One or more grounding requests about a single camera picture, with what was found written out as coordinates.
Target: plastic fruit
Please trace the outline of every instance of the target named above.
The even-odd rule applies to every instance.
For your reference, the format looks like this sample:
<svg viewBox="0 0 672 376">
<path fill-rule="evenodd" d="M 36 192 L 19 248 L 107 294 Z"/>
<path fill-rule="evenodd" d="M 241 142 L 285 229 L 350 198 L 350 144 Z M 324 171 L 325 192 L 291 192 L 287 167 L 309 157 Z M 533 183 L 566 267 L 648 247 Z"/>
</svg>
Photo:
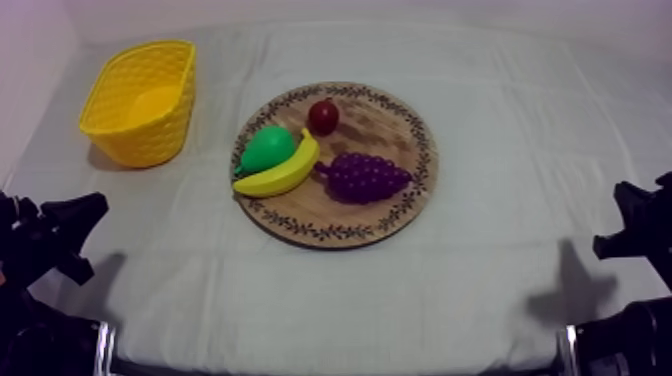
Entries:
<svg viewBox="0 0 672 376">
<path fill-rule="evenodd" d="M 338 125 L 338 108 L 331 98 L 315 102 L 308 112 L 310 129 L 320 135 L 328 135 Z"/>
<path fill-rule="evenodd" d="M 270 197 L 294 189 L 306 179 L 320 156 L 320 145 L 307 129 L 296 153 L 285 162 L 233 183 L 233 189 L 246 196 Z"/>
<path fill-rule="evenodd" d="M 236 167 L 236 175 L 268 170 L 288 160 L 296 151 L 292 134 L 285 128 L 271 125 L 260 129 L 247 143 Z"/>
<path fill-rule="evenodd" d="M 339 154 L 331 166 L 317 162 L 315 170 L 327 176 L 331 193 L 359 204 L 390 198 L 413 180 L 392 161 L 359 153 Z"/>
</svg>

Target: white tablecloth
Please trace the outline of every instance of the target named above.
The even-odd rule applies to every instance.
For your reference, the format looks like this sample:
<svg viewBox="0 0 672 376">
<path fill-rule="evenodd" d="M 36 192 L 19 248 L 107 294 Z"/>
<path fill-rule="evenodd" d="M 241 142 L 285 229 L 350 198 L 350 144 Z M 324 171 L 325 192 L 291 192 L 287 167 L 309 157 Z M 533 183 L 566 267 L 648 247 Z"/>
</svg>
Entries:
<svg viewBox="0 0 672 376">
<path fill-rule="evenodd" d="M 564 324 L 666 294 L 644 260 L 598 262 L 591 238 L 621 228 L 615 183 L 653 188 L 672 170 L 669 67 L 441 25 L 250 24 L 169 36 L 198 46 L 198 93 L 177 158 L 125 171 L 78 132 L 104 61 L 140 40 L 91 46 L 9 187 L 36 201 L 108 197 L 84 249 L 96 277 L 42 295 L 120 325 L 121 355 L 293 374 L 518 368 L 549 361 Z M 329 80 L 405 101 L 440 154 L 421 215 L 343 253 L 269 237 L 228 183 L 248 117 L 286 90 Z"/>
</svg>

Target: grape bunch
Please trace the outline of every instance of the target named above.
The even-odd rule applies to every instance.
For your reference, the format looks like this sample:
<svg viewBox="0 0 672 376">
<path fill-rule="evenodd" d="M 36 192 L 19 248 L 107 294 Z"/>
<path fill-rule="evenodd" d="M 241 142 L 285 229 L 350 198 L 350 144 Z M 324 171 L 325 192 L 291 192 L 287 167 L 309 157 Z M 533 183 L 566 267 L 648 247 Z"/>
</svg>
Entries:
<svg viewBox="0 0 672 376">
<path fill-rule="evenodd" d="M 412 177 L 390 160 L 360 153 L 342 153 L 315 170 L 328 178 L 328 189 L 339 199 L 366 204 L 384 200 L 405 189 Z"/>
</svg>

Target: white wall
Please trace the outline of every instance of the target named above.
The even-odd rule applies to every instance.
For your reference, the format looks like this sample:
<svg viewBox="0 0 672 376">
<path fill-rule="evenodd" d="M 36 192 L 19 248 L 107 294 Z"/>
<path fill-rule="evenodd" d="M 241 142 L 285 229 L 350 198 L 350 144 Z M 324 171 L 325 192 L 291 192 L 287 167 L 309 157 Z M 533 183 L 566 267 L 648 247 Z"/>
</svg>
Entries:
<svg viewBox="0 0 672 376">
<path fill-rule="evenodd" d="M 0 187 L 77 46 L 60 0 L 0 1 Z"/>
<path fill-rule="evenodd" d="M 410 20 L 579 39 L 672 60 L 672 0 L 64 0 L 89 43 L 226 22 Z"/>
</svg>

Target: small red apple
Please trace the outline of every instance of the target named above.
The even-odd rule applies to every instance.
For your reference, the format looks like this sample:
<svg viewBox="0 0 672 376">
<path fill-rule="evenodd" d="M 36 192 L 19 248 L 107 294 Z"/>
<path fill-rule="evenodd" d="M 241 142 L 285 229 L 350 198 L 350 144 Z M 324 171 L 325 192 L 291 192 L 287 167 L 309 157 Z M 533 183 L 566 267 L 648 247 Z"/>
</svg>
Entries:
<svg viewBox="0 0 672 376">
<path fill-rule="evenodd" d="M 326 136 L 338 125 L 338 108 L 331 98 L 315 102 L 308 112 L 308 120 L 314 133 Z"/>
</svg>

